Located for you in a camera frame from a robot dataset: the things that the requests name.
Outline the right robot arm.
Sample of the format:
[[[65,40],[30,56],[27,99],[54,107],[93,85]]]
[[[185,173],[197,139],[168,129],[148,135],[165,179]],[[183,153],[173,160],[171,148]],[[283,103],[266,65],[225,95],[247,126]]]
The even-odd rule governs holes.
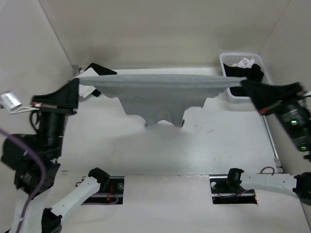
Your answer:
[[[270,85],[243,80],[241,85],[261,116],[275,116],[284,128],[273,127],[276,151],[285,166],[283,174],[255,173],[231,168],[226,188],[236,195],[247,190],[264,190],[291,196],[305,205],[311,204],[311,173],[303,172],[303,162],[311,160],[311,112],[306,99],[311,93],[300,82]]]

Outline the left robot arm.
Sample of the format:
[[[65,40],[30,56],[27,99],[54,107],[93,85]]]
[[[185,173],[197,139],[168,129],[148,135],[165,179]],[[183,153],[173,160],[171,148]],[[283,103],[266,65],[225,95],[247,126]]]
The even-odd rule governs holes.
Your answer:
[[[10,114],[28,112],[36,115],[31,122],[34,134],[5,136],[1,161],[15,172],[17,202],[12,233],[58,233],[74,210],[95,193],[109,188],[109,174],[100,168],[92,169],[87,177],[65,198],[52,207],[46,200],[60,168],[66,122],[77,113],[79,79],[73,79],[55,92],[35,95],[28,106],[16,95],[6,91],[0,95],[0,105]]]

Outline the grey tank top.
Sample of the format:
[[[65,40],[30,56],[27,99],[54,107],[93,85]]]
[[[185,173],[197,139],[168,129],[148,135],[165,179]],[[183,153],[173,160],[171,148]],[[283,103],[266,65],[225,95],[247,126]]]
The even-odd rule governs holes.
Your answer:
[[[147,125],[165,120],[183,127],[186,110],[203,107],[244,78],[196,74],[117,74],[80,78],[108,98],[118,98],[127,115],[142,117]]]

